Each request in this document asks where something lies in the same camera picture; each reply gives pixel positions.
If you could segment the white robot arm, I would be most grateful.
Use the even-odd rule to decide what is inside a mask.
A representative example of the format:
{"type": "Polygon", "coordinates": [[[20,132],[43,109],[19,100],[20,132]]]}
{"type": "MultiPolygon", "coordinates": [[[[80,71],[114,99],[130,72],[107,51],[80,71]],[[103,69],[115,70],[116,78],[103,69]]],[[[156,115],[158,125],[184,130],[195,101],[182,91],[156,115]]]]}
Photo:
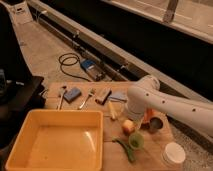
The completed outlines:
{"type": "Polygon", "coordinates": [[[147,109],[155,109],[213,137],[213,104],[189,100],[160,91],[160,82],[146,75],[127,89],[124,113],[140,120],[147,109]]]}

